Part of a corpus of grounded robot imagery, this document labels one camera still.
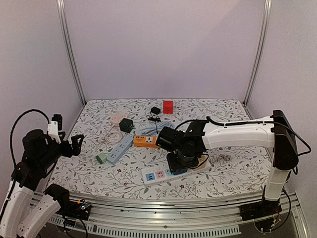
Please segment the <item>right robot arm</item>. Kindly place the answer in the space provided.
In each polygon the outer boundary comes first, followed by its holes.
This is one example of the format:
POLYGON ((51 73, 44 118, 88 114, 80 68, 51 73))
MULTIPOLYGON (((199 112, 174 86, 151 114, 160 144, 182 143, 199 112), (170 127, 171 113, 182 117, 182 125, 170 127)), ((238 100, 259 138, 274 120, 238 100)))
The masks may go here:
POLYGON ((169 169, 174 172, 196 168, 198 159, 208 150, 220 147, 260 146, 273 149, 269 177, 259 202, 240 206, 242 219, 252 220, 278 214, 282 211, 280 196, 291 172, 297 173, 299 157, 297 140, 311 153, 309 144, 291 127, 281 110, 261 119, 236 122, 217 122, 210 117, 191 119, 186 131, 164 127, 158 135, 156 146, 168 152, 169 169))

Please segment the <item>white multicolour power strip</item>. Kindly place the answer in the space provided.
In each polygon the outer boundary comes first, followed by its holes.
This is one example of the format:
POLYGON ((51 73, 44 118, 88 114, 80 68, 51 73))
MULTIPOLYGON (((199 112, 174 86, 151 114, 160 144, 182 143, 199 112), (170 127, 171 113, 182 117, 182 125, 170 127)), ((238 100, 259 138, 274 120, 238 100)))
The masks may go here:
POLYGON ((231 166, 231 156, 225 154, 213 154, 208 158, 205 168, 188 169, 186 173, 174 176, 168 164, 164 163, 150 168, 143 168, 138 176, 138 181, 144 186, 168 183, 173 180, 186 180, 188 177, 197 179, 204 176, 206 180, 215 182, 216 179, 227 179, 235 175, 234 167, 231 166))

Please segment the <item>beige cube socket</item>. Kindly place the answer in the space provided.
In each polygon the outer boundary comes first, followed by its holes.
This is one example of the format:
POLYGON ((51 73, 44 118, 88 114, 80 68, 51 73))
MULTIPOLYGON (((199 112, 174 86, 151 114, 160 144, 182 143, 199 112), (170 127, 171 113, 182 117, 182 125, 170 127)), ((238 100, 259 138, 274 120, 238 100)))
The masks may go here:
POLYGON ((208 154, 203 154, 201 158, 199 158, 199 166, 197 167, 197 169, 205 168, 208 158, 209 158, 208 154))

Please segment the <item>blue cube socket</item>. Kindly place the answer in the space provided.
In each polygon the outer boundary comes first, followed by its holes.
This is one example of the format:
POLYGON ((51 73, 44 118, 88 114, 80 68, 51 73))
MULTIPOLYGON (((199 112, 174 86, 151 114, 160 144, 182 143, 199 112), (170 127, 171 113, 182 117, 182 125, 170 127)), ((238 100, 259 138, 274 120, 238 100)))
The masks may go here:
POLYGON ((175 170, 175 171, 172 171, 171 173, 174 175, 174 176, 177 176, 177 175, 181 175, 181 174, 184 174, 187 172, 187 169, 182 169, 182 170, 175 170))

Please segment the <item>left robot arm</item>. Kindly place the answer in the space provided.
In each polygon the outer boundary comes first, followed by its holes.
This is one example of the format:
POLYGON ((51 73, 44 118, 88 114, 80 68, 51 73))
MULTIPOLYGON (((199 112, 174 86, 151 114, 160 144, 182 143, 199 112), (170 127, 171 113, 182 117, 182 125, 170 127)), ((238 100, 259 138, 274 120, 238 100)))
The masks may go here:
POLYGON ((0 210, 0 236, 2 238, 35 238, 54 214, 63 218, 63 226, 74 225, 79 220, 83 228, 91 211, 91 204, 84 199, 70 200, 66 188, 52 183, 35 208, 26 216, 29 205, 41 180, 54 170, 60 157, 71 158, 81 153, 84 135, 65 139, 62 115, 46 118, 47 131, 34 129, 22 139, 24 152, 20 162, 13 161, 10 186, 0 210))

